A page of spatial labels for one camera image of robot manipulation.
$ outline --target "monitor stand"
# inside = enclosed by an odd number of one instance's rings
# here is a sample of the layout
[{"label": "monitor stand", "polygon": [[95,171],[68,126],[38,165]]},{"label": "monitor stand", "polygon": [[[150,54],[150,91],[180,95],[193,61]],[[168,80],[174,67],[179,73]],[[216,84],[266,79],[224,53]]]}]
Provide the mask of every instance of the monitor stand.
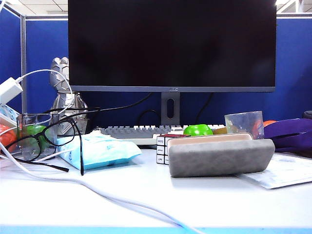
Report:
[{"label": "monitor stand", "polygon": [[161,93],[161,125],[180,125],[180,93]]}]

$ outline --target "black glasses frame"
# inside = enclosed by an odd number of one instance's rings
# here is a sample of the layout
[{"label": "black glasses frame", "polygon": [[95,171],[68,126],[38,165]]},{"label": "black glasses frame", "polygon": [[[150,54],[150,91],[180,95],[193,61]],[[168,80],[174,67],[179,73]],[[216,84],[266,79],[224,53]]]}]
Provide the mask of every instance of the black glasses frame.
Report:
[{"label": "black glasses frame", "polygon": [[[57,125],[57,124],[60,124],[60,123],[65,123],[65,122],[70,123],[70,124],[72,125],[72,127],[73,127],[73,130],[74,130],[74,132],[73,132],[73,139],[71,139],[70,141],[68,141],[68,142],[66,142],[66,143],[64,143],[64,144],[55,144],[55,143],[53,143],[52,141],[50,141],[50,140],[48,139],[48,137],[45,135],[45,132],[46,132],[49,128],[51,128],[51,127],[53,127],[53,126],[55,126],[55,125]],[[83,167],[83,157],[82,157],[82,137],[81,137],[81,132],[80,132],[80,130],[79,130],[79,127],[77,126],[77,124],[76,124],[76,122],[73,120],[73,118],[61,119],[61,120],[59,120],[58,122],[55,122],[55,123],[53,123],[53,124],[47,126],[47,127],[46,127],[42,132],[40,132],[40,133],[37,133],[37,134],[35,134],[35,135],[23,136],[23,137],[21,137],[21,138],[15,140],[15,141],[13,141],[13,142],[11,142],[10,144],[6,145],[5,147],[6,147],[6,149],[9,149],[9,147],[11,147],[11,146],[14,145],[14,144],[17,144],[17,143],[18,143],[19,141],[21,141],[21,140],[24,140],[24,139],[27,139],[27,138],[34,138],[34,139],[36,139],[36,141],[37,141],[37,143],[38,143],[38,146],[39,146],[39,154],[38,154],[35,158],[31,159],[30,161],[26,161],[26,160],[22,160],[22,159],[18,159],[18,158],[15,158],[15,159],[16,159],[17,161],[20,161],[20,162],[26,162],[26,163],[30,163],[30,164],[39,164],[39,165],[43,165],[43,164],[44,164],[44,165],[46,165],[46,166],[51,166],[51,167],[54,167],[54,168],[55,168],[55,166],[48,165],[48,164],[46,164],[46,163],[35,163],[35,162],[32,162],[32,161],[34,161],[35,159],[37,159],[37,158],[40,156],[40,154],[41,154],[42,146],[41,146],[39,137],[40,137],[40,136],[44,137],[44,139],[47,140],[51,145],[54,145],[54,146],[63,146],[63,145],[66,145],[66,144],[68,144],[69,142],[71,142],[71,141],[74,140],[74,138],[75,138],[75,136],[76,136],[76,131],[77,131],[77,133],[78,133],[78,135],[79,135],[79,139],[80,139],[80,174],[83,176],[83,174],[84,174],[84,167]]]}]

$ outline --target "blue wet wipes pack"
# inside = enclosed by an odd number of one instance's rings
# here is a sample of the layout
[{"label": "blue wet wipes pack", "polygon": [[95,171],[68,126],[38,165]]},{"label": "blue wet wipes pack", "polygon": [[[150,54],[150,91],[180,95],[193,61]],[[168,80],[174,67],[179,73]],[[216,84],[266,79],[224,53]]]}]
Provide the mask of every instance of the blue wet wipes pack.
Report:
[{"label": "blue wet wipes pack", "polygon": [[[140,155],[142,151],[133,142],[119,140],[98,131],[82,135],[82,157],[85,170],[112,164],[125,163]],[[67,137],[58,138],[58,144],[67,142]],[[60,155],[65,161],[80,170],[80,139],[59,146],[58,151],[71,150]]]}]

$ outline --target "metal partition frame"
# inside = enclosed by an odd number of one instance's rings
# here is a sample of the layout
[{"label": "metal partition frame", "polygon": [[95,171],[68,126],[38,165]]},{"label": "metal partition frame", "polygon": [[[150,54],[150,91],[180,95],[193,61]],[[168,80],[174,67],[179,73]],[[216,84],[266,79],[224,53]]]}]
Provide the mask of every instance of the metal partition frame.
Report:
[{"label": "metal partition frame", "polygon": [[[34,20],[68,20],[68,15],[21,15],[10,6],[5,5],[5,8],[17,15],[20,18],[20,49],[21,49],[21,74],[26,74],[27,71],[27,59],[26,59],[26,22]],[[277,14],[277,19],[312,19],[312,13],[304,14],[289,14],[289,13],[279,13]],[[22,82],[22,112],[27,112],[27,88],[26,80]]]},{"label": "metal partition frame", "polygon": [[[20,47],[21,47],[21,74],[25,75],[27,72],[27,59],[26,59],[26,22],[27,21],[40,21],[40,20],[68,20],[68,15],[34,15],[22,16],[20,15]],[[22,112],[27,113],[27,79],[22,81]]]}]

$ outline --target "glass cup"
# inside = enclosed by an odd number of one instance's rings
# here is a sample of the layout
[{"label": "glass cup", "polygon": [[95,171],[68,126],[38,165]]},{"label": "glass cup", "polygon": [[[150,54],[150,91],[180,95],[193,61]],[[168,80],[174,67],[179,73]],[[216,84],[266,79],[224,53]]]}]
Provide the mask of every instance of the glass cup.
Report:
[{"label": "glass cup", "polygon": [[56,152],[58,130],[47,128],[59,120],[58,114],[20,114],[17,117],[18,146],[24,160],[34,161]]},{"label": "glass cup", "polygon": [[224,118],[228,133],[250,133],[253,139],[263,139],[262,111],[225,115]]}]

